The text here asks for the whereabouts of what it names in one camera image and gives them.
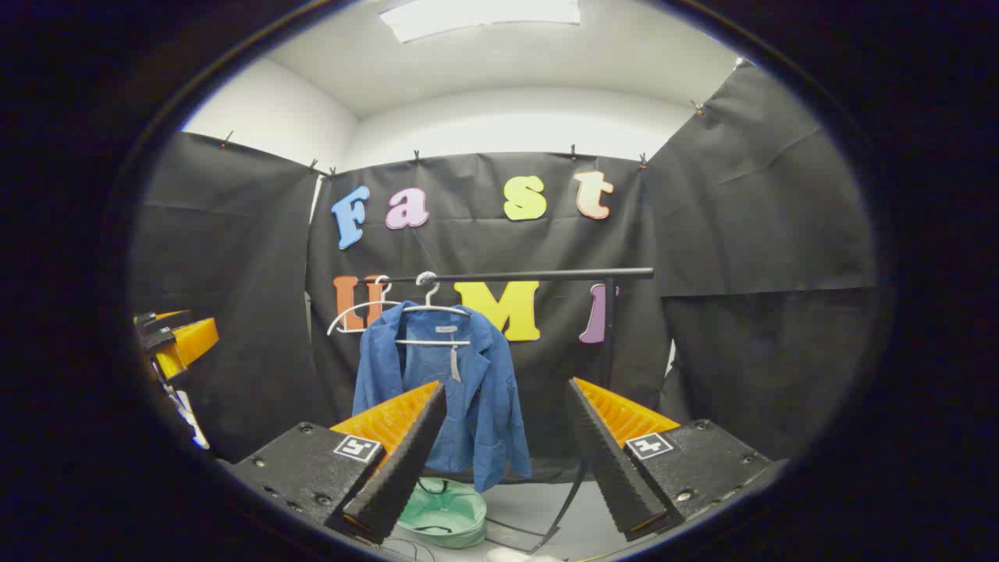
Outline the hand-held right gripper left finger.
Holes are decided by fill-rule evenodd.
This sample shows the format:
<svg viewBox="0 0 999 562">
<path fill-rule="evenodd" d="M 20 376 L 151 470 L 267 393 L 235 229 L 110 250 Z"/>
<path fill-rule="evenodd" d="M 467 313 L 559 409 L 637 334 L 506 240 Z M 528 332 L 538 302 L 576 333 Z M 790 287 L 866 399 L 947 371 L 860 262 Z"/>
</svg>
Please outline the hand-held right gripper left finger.
<svg viewBox="0 0 999 562">
<path fill-rule="evenodd" d="M 296 424 L 229 472 L 311 523 L 381 543 L 413 494 L 446 418 L 437 381 L 333 427 Z"/>
</svg>

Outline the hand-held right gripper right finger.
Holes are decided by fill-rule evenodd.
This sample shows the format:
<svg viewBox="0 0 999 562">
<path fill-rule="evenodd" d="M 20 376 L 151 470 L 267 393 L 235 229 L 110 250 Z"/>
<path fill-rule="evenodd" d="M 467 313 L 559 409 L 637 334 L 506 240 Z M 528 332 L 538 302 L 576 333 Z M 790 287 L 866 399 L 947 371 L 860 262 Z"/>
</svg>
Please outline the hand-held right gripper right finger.
<svg viewBox="0 0 999 562">
<path fill-rule="evenodd" d="M 567 382 L 579 452 L 632 541 L 720 509 L 773 462 L 713 421 L 682 425 L 584 379 Z"/>
</svg>

